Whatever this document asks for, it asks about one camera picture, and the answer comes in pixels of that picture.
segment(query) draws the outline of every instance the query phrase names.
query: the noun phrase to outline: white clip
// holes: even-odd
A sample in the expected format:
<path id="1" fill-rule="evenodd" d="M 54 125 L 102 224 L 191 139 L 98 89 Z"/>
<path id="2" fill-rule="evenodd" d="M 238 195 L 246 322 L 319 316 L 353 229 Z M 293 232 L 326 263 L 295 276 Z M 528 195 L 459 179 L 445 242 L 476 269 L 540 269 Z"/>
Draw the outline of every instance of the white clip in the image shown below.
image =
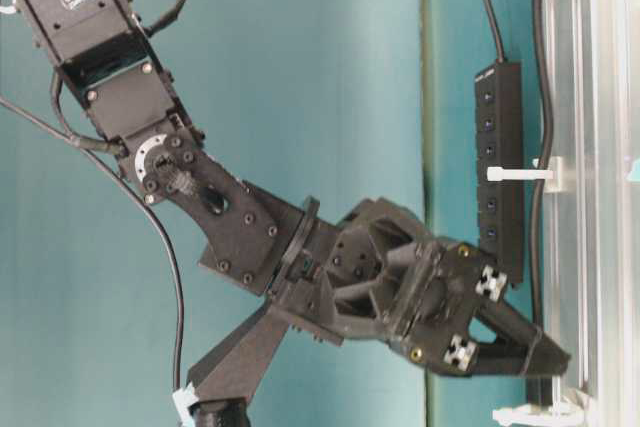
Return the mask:
<path id="1" fill-rule="evenodd" d="M 200 399 L 196 396 L 193 384 L 189 384 L 186 389 L 176 390 L 173 393 L 173 403 L 176 405 L 182 427 L 196 427 L 189 409 L 199 401 Z"/>
<path id="2" fill-rule="evenodd" d="M 533 166 L 538 167 L 538 159 L 533 160 Z M 564 162 L 562 157 L 551 157 L 549 168 L 540 169 L 503 169 L 502 167 L 488 167 L 487 180 L 502 182 L 503 180 L 546 180 L 544 191 L 547 194 L 563 192 L 565 189 Z"/>
<path id="3" fill-rule="evenodd" d="M 581 407 L 569 402 L 558 402 L 549 409 L 531 404 L 515 409 L 493 411 L 493 420 L 502 427 L 513 424 L 531 427 L 578 427 L 584 424 L 585 413 Z"/>
<path id="4" fill-rule="evenodd" d="M 11 5 L 0 5 L 0 14 L 13 15 L 18 13 L 16 0 L 11 0 Z"/>
<path id="5" fill-rule="evenodd" d="M 487 180 L 489 182 L 502 182 L 503 180 L 551 180 L 554 174 L 552 170 L 537 169 L 503 169 L 502 167 L 488 167 Z"/>

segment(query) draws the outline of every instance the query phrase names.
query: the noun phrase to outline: white plastic clamp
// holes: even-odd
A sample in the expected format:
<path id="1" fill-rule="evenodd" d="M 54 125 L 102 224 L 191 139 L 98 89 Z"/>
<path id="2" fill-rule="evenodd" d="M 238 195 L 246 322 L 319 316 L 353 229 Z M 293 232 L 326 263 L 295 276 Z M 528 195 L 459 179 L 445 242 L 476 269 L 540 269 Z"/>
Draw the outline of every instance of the white plastic clamp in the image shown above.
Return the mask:
<path id="1" fill-rule="evenodd" d="M 16 13 L 18 13 L 18 8 L 16 7 L 16 0 L 11 0 L 11 5 L 0 5 L 0 14 L 13 15 Z"/>
<path id="2" fill-rule="evenodd" d="M 180 416 L 181 427 L 196 427 L 196 423 L 191 417 L 189 409 L 200 401 L 195 393 L 193 384 L 189 384 L 186 388 L 176 390 L 173 393 L 173 403 Z"/>
<path id="3" fill-rule="evenodd" d="M 515 409 L 494 410 L 493 420 L 502 427 L 514 424 L 531 427 L 578 427 L 584 424 L 585 412 L 569 402 L 558 402 L 548 409 L 527 404 Z"/>

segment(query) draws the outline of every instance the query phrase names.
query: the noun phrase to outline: brass screw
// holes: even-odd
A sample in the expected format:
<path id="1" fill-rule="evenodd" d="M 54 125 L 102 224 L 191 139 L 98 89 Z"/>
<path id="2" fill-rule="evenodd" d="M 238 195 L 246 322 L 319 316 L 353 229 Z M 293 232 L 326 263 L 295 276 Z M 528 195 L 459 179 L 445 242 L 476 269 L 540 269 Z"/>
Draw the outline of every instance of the brass screw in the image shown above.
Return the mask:
<path id="1" fill-rule="evenodd" d="M 423 353 L 420 347 L 414 347 L 411 350 L 411 353 L 409 354 L 409 357 L 411 358 L 411 360 L 416 364 L 422 360 L 422 356 L 423 356 Z"/>
<path id="2" fill-rule="evenodd" d="M 469 257 L 469 255 L 471 255 L 471 250 L 467 245 L 462 244 L 460 247 L 458 247 L 458 255 L 460 257 Z"/>

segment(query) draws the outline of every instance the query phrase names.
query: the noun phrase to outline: black power strip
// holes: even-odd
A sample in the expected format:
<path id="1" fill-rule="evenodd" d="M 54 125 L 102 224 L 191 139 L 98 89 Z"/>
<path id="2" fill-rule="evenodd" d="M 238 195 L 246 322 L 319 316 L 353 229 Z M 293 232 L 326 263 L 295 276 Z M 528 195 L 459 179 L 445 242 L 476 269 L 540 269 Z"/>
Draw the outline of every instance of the black power strip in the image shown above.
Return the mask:
<path id="1" fill-rule="evenodd" d="M 475 95 L 478 243 L 515 285 L 524 275 L 523 182 L 489 182 L 487 168 L 523 168 L 520 64 L 502 62 L 484 69 L 475 78 Z"/>

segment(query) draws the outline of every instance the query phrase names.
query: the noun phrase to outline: white cable tie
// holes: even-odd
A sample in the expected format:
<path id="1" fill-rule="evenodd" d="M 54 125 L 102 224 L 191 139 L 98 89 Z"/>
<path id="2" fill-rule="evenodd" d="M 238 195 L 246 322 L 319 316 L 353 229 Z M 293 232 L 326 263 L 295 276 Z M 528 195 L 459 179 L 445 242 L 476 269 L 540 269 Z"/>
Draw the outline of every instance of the white cable tie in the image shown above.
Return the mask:
<path id="1" fill-rule="evenodd" d="M 503 169 L 502 167 L 488 167 L 487 180 L 502 182 L 503 180 L 552 180 L 552 170 L 538 169 Z"/>
<path id="2" fill-rule="evenodd" d="M 0 14 L 13 15 L 17 13 L 16 0 L 11 0 L 11 5 L 0 5 Z"/>

